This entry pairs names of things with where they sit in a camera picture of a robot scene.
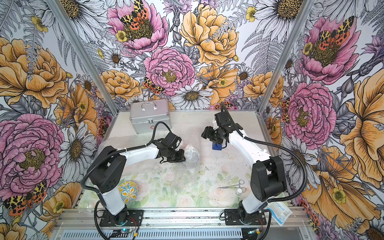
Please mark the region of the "clear bubble wrap sheet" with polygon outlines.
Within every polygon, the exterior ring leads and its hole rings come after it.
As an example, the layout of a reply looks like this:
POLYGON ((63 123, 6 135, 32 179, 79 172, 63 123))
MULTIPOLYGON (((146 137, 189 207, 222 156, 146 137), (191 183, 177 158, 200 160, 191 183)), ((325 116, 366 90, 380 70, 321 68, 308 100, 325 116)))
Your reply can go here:
MULTIPOLYGON (((196 143, 183 144, 183 149, 196 143)), ((136 201, 129 208, 204 208, 211 207, 212 182, 207 180, 202 160, 195 168, 182 163, 146 160, 124 168, 120 184, 132 181, 138 185, 136 201)))

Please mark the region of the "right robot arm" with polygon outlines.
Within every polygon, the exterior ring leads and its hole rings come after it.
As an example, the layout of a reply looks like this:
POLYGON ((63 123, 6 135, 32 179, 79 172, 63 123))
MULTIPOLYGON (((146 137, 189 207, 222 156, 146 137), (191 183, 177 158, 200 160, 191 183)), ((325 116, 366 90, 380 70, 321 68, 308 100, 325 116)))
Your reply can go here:
POLYGON ((215 114, 213 124, 212 127, 205 128, 202 138, 219 145, 231 144, 251 164, 251 192, 240 201, 238 207, 240 220, 245 224, 251 223, 268 206, 269 199, 287 190, 283 160, 271 156, 259 147, 259 144, 266 146, 266 142, 248 138, 228 112, 215 114))

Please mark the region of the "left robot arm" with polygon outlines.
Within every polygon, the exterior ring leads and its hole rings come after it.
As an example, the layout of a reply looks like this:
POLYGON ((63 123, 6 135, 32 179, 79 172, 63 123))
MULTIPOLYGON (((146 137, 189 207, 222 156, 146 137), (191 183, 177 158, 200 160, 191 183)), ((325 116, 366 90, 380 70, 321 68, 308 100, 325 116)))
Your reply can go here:
POLYGON ((181 143, 179 136, 169 132, 164 138, 151 140, 146 145, 121 150, 107 146, 87 170, 82 187, 95 192, 113 223, 122 226, 129 217, 126 201, 119 190, 124 168, 151 159, 161 159, 161 164, 184 162, 185 151, 180 148, 181 143))

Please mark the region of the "blue yellow patterned bowl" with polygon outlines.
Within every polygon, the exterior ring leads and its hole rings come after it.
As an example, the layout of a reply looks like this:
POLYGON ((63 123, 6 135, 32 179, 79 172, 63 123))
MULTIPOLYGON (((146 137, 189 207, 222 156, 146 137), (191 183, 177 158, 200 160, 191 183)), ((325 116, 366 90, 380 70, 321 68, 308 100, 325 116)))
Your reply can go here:
POLYGON ((184 166, 186 168, 195 168, 200 164, 201 155, 199 151, 192 145, 186 146, 184 157, 186 159, 184 162, 184 166))

